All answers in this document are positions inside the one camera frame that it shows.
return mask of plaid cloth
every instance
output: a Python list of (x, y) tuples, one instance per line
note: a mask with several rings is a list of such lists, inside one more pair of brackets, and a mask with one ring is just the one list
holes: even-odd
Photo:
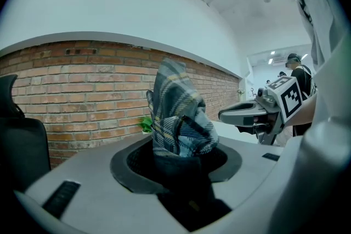
[(205, 114), (204, 100), (185, 72), (185, 64), (164, 59), (154, 92), (149, 90), (146, 97), (155, 155), (194, 157), (217, 146), (217, 132)]

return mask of white robot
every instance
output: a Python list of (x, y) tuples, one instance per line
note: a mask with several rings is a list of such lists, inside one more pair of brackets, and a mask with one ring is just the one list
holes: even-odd
[(301, 106), (301, 91), (296, 78), (282, 76), (260, 88), (255, 100), (221, 110), (218, 118), (236, 125), (241, 133), (256, 134), (260, 144), (272, 145)]

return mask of black chair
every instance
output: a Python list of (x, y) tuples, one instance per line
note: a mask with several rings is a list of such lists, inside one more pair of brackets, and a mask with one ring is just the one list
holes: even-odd
[(25, 191), (50, 171), (46, 130), (42, 122), (25, 118), (12, 100), (17, 75), (0, 77), (0, 164), (14, 190)]

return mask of black slot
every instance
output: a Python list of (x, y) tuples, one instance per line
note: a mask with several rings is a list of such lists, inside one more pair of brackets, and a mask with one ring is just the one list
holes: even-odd
[(272, 153), (266, 153), (265, 155), (262, 156), (263, 158), (267, 158), (267, 159), (270, 159), (272, 161), (278, 161), (280, 156), (278, 155), (275, 155), (275, 154), (272, 154)]
[(64, 181), (46, 201), (43, 209), (60, 219), (79, 187), (79, 183)]

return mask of white curved wall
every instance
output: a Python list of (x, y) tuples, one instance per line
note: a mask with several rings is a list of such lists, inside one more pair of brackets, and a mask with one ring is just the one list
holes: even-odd
[(0, 55), (78, 39), (161, 49), (241, 77), (230, 27), (201, 0), (9, 0), (0, 15)]

